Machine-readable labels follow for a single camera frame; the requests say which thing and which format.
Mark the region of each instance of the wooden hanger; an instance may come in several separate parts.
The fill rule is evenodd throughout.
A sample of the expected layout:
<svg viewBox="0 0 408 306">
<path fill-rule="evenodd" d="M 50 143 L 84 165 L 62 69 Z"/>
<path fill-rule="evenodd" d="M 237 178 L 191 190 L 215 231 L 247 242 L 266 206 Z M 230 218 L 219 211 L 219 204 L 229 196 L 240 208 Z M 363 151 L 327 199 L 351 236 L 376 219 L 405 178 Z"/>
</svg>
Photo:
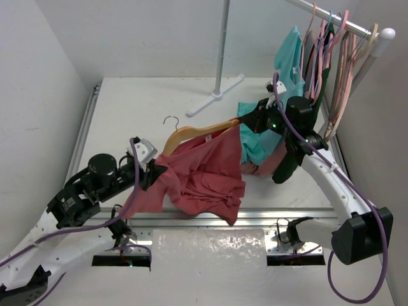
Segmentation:
<svg viewBox="0 0 408 306">
<path fill-rule="evenodd" d="M 188 140 L 191 138 L 203 136 L 206 134 L 214 133 L 216 131 L 220 131 L 223 129 L 232 128 L 240 123 L 238 119 L 230 119 L 222 123 L 214 124 L 213 126 L 208 127 L 192 127 L 192 126 L 184 126 L 180 129 L 177 129 L 170 137 L 167 139 L 166 145 L 163 149 L 164 156 L 170 156 L 171 153 L 182 143 L 184 140 Z"/>
</svg>

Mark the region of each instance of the white wall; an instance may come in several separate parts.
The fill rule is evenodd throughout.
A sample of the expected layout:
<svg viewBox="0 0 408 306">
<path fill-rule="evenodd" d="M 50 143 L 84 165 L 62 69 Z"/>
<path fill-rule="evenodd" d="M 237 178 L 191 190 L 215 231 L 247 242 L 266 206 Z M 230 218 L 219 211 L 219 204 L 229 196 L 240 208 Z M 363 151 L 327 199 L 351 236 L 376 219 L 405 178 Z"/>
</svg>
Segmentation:
<svg viewBox="0 0 408 306">
<path fill-rule="evenodd" d="M 88 98 L 34 0 L 0 0 L 0 258 L 61 188 Z"/>
<path fill-rule="evenodd" d="M 361 0 L 353 20 L 393 27 L 397 36 L 347 105 L 338 136 L 352 179 L 394 215 L 389 281 L 396 305 L 407 305 L 408 10 L 406 0 Z"/>
<path fill-rule="evenodd" d="M 221 0 L 36 0 L 82 80 L 103 77 L 212 77 Z M 351 11 L 356 0 L 318 0 Z M 289 30 L 310 14 L 283 0 L 231 1 L 224 75 L 269 77 Z"/>
</svg>

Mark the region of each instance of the hanging rod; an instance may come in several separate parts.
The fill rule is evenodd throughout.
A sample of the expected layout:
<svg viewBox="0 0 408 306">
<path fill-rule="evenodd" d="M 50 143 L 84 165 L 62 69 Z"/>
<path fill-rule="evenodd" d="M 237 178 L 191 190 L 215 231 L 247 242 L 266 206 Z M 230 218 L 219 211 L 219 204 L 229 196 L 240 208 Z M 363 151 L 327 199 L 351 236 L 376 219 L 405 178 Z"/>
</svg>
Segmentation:
<svg viewBox="0 0 408 306">
<path fill-rule="evenodd" d="M 301 8 L 301 9 L 303 9 L 305 11 L 308 11 L 309 13 L 313 13 L 313 4 L 312 3 L 309 3 L 309 2 L 304 1 L 304 0 L 285 0 L 285 1 L 289 2 L 289 3 L 293 4 L 293 5 L 296 5 L 297 7 Z M 328 12 L 328 11 L 322 9 L 322 8 L 316 7 L 316 16 L 329 21 L 330 12 Z M 331 17 L 331 22 L 333 24 L 335 24 L 336 26 L 340 26 L 341 23 L 342 23 L 342 19 L 339 16 L 333 15 Z M 370 32 L 369 29 L 365 29 L 364 27 L 360 27 L 359 25 L 356 25 L 356 24 L 354 24 L 354 23 L 352 23 L 350 21 L 346 21 L 346 30 L 353 33 L 353 34 L 355 34 L 355 35 L 357 35 L 357 36 L 359 36 L 359 37 L 365 38 L 366 40 L 369 40 L 370 37 L 371 37 L 371 32 Z"/>
</svg>

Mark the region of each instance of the metal hanger hook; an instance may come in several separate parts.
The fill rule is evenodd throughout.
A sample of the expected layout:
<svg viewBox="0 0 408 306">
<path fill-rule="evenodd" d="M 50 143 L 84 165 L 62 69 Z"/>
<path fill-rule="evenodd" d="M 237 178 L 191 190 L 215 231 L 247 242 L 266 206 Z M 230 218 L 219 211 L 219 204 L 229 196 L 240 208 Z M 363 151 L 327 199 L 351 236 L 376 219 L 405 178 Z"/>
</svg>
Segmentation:
<svg viewBox="0 0 408 306">
<path fill-rule="evenodd" d="M 167 118 L 176 118 L 177 119 L 177 123 L 176 123 L 176 131 L 178 131 L 179 129 L 178 129 L 178 125 L 179 125 L 179 118 L 177 118 L 176 116 L 167 116 L 166 118 L 164 118 L 164 120 L 163 120 L 163 124 L 164 123 L 166 123 L 166 120 L 167 120 Z"/>
</svg>

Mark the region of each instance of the cable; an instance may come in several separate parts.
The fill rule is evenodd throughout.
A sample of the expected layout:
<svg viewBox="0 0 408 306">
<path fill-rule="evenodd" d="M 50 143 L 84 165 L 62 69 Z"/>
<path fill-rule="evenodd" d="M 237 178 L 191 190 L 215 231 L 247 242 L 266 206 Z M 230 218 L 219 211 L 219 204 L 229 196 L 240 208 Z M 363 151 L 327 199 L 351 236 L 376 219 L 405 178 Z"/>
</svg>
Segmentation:
<svg viewBox="0 0 408 306">
<path fill-rule="evenodd" d="M 314 251 L 316 251 L 318 248 L 320 248 L 321 246 L 320 245 L 318 245 L 317 247 L 314 247 L 313 249 L 311 249 L 311 250 L 308 250 L 308 251 L 306 251 L 306 252 L 303 252 L 303 253 L 300 253 L 300 254 L 293 254 L 293 255 L 285 255 L 285 256 L 280 256 L 280 257 L 278 257 L 277 259 L 278 260 L 280 260 L 280 259 L 293 259 L 293 258 L 299 258 L 299 257 L 302 257 L 302 256 L 304 256 L 304 255 L 307 255 L 307 254 L 310 254 L 310 253 L 312 253 L 312 252 L 314 252 Z"/>
<path fill-rule="evenodd" d="M 60 281 L 62 281 L 62 279 L 64 278 L 66 273 L 62 274 L 59 279 L 57 279 L 57 281 L 55 282 L 55 284 L 51 287 L 50 290 L 48 290 L 47 293 L 45 293 L 33 306 L 38 306 L 40 303 L 43 302 L 43 300 L 45 300 L 46 298 L 48 298 L 48 296 L 54 291 L 54 289 L 58 286 L 58 284 L 60 283 Z"/>
<path fill-rule="evenodd" d="M 55 236 L 59 236 L 59 235 L 64 235 L 64 234 L 70 234 L 70 233 L 80 233 L 83 231 L 93 231 L 93 230 L 98 230 L 100 228 L 105 228 L 113 223 L 115 223 L 116 221 L 122 219 L 122 216 L 124 216 L 129 209 L 132 206 L 132 203 L 135 201 L 135 197 L 137 194 L 137 190 L 138 190 L 138 179 L 139 179 L 139 163 L 138 163 L 138 156 L 137 156 L 137 152 L 136 152 L 136 148 L 135 148 L 135 144 L 133 143 L 133 139 L 130 139 L 130 146 L 132 148 L 133 151 L 133 156 L 134 156 L 134 160 L 135 160 L 135 185 L 132 191 L 132 200 L 129 201 L 128 205 L 125 205 L 124 210 L 119 213 L 119 215 L 113 219 L 108 220 L 107 222 L 100 224 L 100 225 L 94 225 L 94 226 L 87 226 L 87 227 L 82 227 L 82 228 L 71 228 L 71 229 L 60 229 L 59 231 L 55 231 L 51 234 L 47 234 L 42 236 L 41 238 L 37 239 L 36 241 L 34 241 L 34 243 L 40 244 L 43 241 L 46 241 L 49 238 L 55 237 Z M 11 256 L 10 258 L 4 260 L 2 263 L 0 263 L 0 268 L 4 265 L 7 265 L 9 262 L 13 261 L 14 259 L 18 258 L 19 256 L 23 255 L 24 253 L 28 252 L 29 250 L 31 250 L 32 248 L 34 248 L 35 245 L 29 245 L 27 247 L 25 247 L 24 249 L 22 249 L 21 251 L 17 252 L 16 254 L 14 254 L 13 256 Z"/>
<path fill-rule="evenodd" d="M 122 205 L 115 204 L 115 205 L 112 207 L 112 211 L 111 211 L 111 213 L 110 213 L 110 218 L 111 218 L 111 219 L 113 219 L 113 218 L 115 217 L 115 214 L 116 214 L 116 207 L 123 208 L 123 206 L 122 206 Z"/>
<path fill-rule="evenodd" d="M 313 151 L 313 153 L 315 153 L 317 156 L 319 156 L 326 164 L 329 168 L 331 168 L 333 165 L 332 163 L 325 158 L 318 150 L 316 150 L 309 142 L 306 142 L 306 140 L 297 132 L 297 130 L 293 127 L 293 125 L 290 123 L 289 119 L 286 117 L 285 111 L 283 109 L 283 105 L 281 102 L 281 99 L 279 98 L 279 94 L 278 94 L 278 90 L 277 90 L 277 82 L 279 80 L 279 74 L 278 72 L 275 72 L 273 74 L 273 93 L 275 94 L 275 99 L 276 101 L 278 101 L 279 103 L 276 103 L 280 113 L 282 114 L 282 117 L 285 121 L 285 123 L 288 125 L 288 128 L 291 130 L 291 132 L 299 139 L 301 140 L 306 147 L 308 147 L 310 150 Z M 385 233 L 385 229 L 384 229 L 384 225 L 381 221 L 381 218 L 377 212 L 377 210 L 375 209 L 375 207 L 373 206 L 373 204 L 371 204 L 371 202 L 364 196 L 364 194 L 344 175 L 342 174 L 339 169 L 334 168 L 334 172 L 336 173 L 336 175 L 339 177 L 339 179 L 341 179 L 343 181 L 343 183 L 347 184 L 369 207 L 369 209 L 372 211 L 373 216 L 375 218 L 375 220 L 377 221 L 378 227 L 379 227 L 379 231 L 380 231 L 380 235 L 381 235 L 381 242 L 382 242 L 382 267 L 381 267 L 381 274 L 379 276 L 378 282 L 375 285 L 375 288 L 373 289 L 373 291 L 364 299 L 362 300 L 352 300 L 350 298 L 345 297 L 344 295 L 342 295 L 341 293 L 339 293 L 337 291 L 337 289 L 334 287 L 333 281 L 332 281 L 332 272 L 331 272 L 331 263 L 332 263 L 332 258 L 334 255 L 334 252 L 332 251 L 330 253 L 330 257 L 329 257 L 329 262 L 327 265 L 327 275 L 328 275 L 328 280 L 329 280 L 329 284 L 331 289 L 334 291 L 334 293 L 340 297 L 341 299 L 349 302 L 349 303 L 353 303 L 353 304 L 364 304 L 364 303 L 368 303 L 369 301 L 371 301 L 380 291 L 381 286 L 384 283 L 385 277 L 386 277 L 386 272 L 387 272 L 387 267 L 388 267 L 388 242 L 387 242 L 387 238 L 386 238 L 386 233 Z"/>
<path fill-rule="evenodd" d="M 123 256 L 123 250 L 120 250 L 120 258 L 121 258 L 122 261 L 124 261 L 125 263 L 127 263 L 129 266 L 133 266 L 133 265 L 132 265 L 132 262 L 131 262 L 130 260 L 127 260 L 127 259 L 125 258 L 125 256 Z"/>
<path fill-rule="evenodd" d="M 286 219 L 286 218 L 278 218 L 278 219 L 276 220 L 276 230 L 277 230 L 279 242 L 282 243 L 282 244 L 289 244 L 289 243 L 290 243 L 289 240 L 288 240 L 288 241 L 282 241 L 281 231 L 279 230 L 279 220 L 280 220 L 280 219 L 282 219 L 282 220 L 287 220 L 287 222 L 289 223 L 289 220 Z"/>
<path fill-rule="evenodd" d="M 125 158 L 129 157 L 129 155 L 122 156 L 118 163 L 118 168 L 120 168 L 120 164 L 125 160 Z"/>
<path fill-rule="evenodd" d="M 130 247 L 138 247 L 138 248 L 141 248 L 141 249 L 145 249 L 145 250 L 148 252 L 148 254 L 149 254 L 149 261 L 150 261 L 149 270 L 151 271 L 151 270 L 152 270 L 152 267 L 151 267 L 151 265 L 152 265 L 152 251 L 151 251 L 148 247 L 146 247 L 146 246 L 144 246 L 144 245 L 140 245 L 140 244 L 129 244 L 129 245 L 124 245 L 124 246 L 122 246 L 122 247 L 113 247 L 112 249 L 110 249 L 110 250 L 108 250 L 108 251 L 118 251 L 118 250 L 123 251 L 123 249 L 128 249 L 128 248 L 130 248 Z"/>
</svg>

